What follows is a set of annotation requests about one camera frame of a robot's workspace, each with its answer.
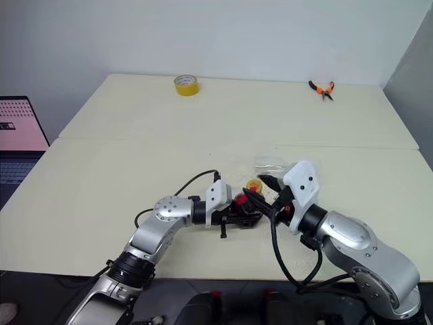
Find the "wire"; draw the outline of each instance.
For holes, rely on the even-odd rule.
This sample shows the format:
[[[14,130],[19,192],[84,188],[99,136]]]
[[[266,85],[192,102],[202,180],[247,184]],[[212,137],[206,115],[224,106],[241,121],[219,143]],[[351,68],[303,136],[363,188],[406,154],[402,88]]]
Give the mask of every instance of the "wire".
[[[317,249],[317,263],[311,273],[302,281],[302,285],[305,286],[311,282],[311,280],[316,276],[317,272],[320,270],[323,262],[323,254],[320,248]]]
[[[359,320],[358,325],[365,325],[367,320],[371,317],[371,314],[367,311],[364,316]]]
[[[90,284],[93,283],[96,279],[98,279],[102,274],[106,273],[108,269],[110,268],[109,265],[105,266],[101,271],[97,272],[94,276],[92,276],[90,279],[88,279],[82,286],[78,287],[78,290],[74,292],[74,294],[65,302],[62,306],[62,308],[59,310],[57,315],[54,317],[53,321],[51,322],[51,325],[55,325],[60,317],[62,316],[64,310],[73,302],[74,299],[78,297],[78,295]]]
[[[134,224],[135,224],[135,227],[136,227],[137,229],[138,229],[138,227],[139,227],[139,224],[138,224],[138,218],[140,218],[140,216],[141,216],[143,213],[150,212],[150,211],[153,211],[153,209],[142,210],[142,212],[140,212],[138,215],[135,216],[135,218],[134,218]]]
[[[209,171],[204,171],[194,177],[192,177],[184,186],[182,186],[179,191],[177,191],[175,193],[175,196],[178,196],[190,183],[192,183],[193,181],[195,181],[197,178],[206,175],[206,174],[210,174],[210,173],[214,173],[215,175],[219,175],[219,172],[216,169],[211,169]]]
[[[287,269],[286,265],[283,262],[283,259],[281,257],[281,253],[279,252],[278,248],[278,240],[277,240],[277,226],[275,225],[275,216],[271,216],[271,237],[272,237],[272,247],[273,252],[275,253],[275,257],[277,257],[278,264],[283,271],[286,278],[295,285],[296,289],[298,291],[302,290],[302,285],[296,279],[290,274],[289,270]]]
[[[306,286],[305,288],[307,290],[314,290],[314,289],[322,288],[322,287],[327,286],[329,284],[333,284],[335,282],[338,282],[338,281],[341,281],[344,279],[349,279],[349,278],[350,278],[350,276],[348,274],[341,274],[339,276],[334,276],[333,278],[330,278],[328,280],[325,280],[325,281],[322,281],[319,283],[310,284],[310,285]]]
[[[315,277],[317,272],[319,271],[322,261],[323,261],[323,254],[320,251],[320,249],[317,250],[317,263],[314,269],[311,271],[311,273],[301,282],[299,283],[289,272],[286,265],[284,264],[284,261],[281,257],[281,253],[279,252],[278,247],[278,240],[277,240],[277,226],[275,225],[275,214],[269,218],[271,220],[271,238],[272,238],[272,247],[273,251],[275,253],[275,257],[277,258],[277,262],[283,271],[286,278],[294,284],[296,287],[296,292],[299,294],[308,294],[308,293],[335,293],[337,295],[347,295],[349,297],[352,297],[354,299],[363,300],[359,295],[356,295],[351,292],[346,292],[345,290],[340,290],[336,288],[327,288],[327,289],[321,289],[324,286],[328,286],[330,284],[333,284],[337,281],[341,281],[343,279],[350,278],[348,274],[342,274],[339,276],[335,276],[333,278],[330,278],[326,281],[316,283],[316,284],[310,284],[307,286],[307,284]]]
[[[196,176],[194,176],[194,177],[192,177],[184,186],[182,186],[176,193],[175,193],[175,196],[178,196],[190,183],[192,183],[193,181],[195,181],[197,178],[199,178],[199,177],[201,177],[201,176],[203,176],[203,175],[206,175],[206,174],[210,174],[210,173],[214,173],[214,180],[215,180],[215,178],[216,177],[218,177],[219,176],[219,172],[216,170],[216,169],[210,169],[210,170],[208,170],[208,171],[204,171],[204,172],[202,172],[202,173],[200,173],[200,174],[198,174],[198,175],[196,175]],[[139,224],[138,224],[138,218],[140,218],[140,216],[142,215],[142,214],[144,214],[144,213],[146,213],[146,212],[150,212],[150,211],[153,211],[153,209],[146,209],[146,210],[143,210],[142,212],[140,212],[138,215],[136,215],[135,216],[135,219],[134,219],[134,225],[135,225],[135,227],[138,229],[138,227],[139,227]]]
[[[187,282],[188,282],[188,284],[197,292],[197,294],[199,295],[200,294],[200,291],[199,290],[197,290],[197,288],[191,283],[191,281],[188,281],[187,280]]]

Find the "cable connector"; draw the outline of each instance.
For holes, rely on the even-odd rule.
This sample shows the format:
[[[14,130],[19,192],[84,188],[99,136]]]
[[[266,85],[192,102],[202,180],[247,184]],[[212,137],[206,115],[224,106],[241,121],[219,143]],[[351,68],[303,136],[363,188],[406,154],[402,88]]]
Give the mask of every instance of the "cable connector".
[[[192,200],[193,202],[199,202],[200,197],[198,195],[191,195],[191,196],[188,196],[188,200]]]
[[[317,251],[321,248],[322,243],[316,237],[312,237],[308,232],[305,232],[300,237],[300,242],[307,246],[313,251]]]
[[[219,174],[218,171],[215,171],[214,172],[214,183],[220,179],[221,179],[221,175]]]

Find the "gray wall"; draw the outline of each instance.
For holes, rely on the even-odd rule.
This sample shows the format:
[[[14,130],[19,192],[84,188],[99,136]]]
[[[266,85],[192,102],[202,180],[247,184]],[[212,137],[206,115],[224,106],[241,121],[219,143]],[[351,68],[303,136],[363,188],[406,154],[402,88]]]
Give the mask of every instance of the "gray wall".
[[[384,86],[431,3],[0,0],[0,94],[52,141],[113,72]]]
[[[386,85],[386,97],[433,169],[433,9]]]

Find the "yellow tape roll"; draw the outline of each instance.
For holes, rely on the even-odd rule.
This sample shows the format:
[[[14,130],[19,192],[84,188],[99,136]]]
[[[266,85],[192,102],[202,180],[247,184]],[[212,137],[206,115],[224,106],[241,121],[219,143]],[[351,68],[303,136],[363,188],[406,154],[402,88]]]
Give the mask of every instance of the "yellow tape roll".
[[[198,82],[195,76],[184,74],[175,79],[177,93],[182,96],[192,96],[198,93]]]

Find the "orange pliers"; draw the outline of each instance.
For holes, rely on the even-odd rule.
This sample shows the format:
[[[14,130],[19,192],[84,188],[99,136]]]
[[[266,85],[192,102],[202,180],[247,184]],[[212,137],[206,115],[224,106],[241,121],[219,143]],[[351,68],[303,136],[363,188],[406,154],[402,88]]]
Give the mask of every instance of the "orange pliers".
[[[328,97],[330,100],[333,100],[331,97],[331,92],[334,90],[334,82],[331,81],[329,84],[329,87],[326,90],[323,90],[323,88],[316,86],[312,81],[309,81],[309,85],[312,90],[315,90],[317,93],[322,95],[322,99],[325,100],[325,96]]]

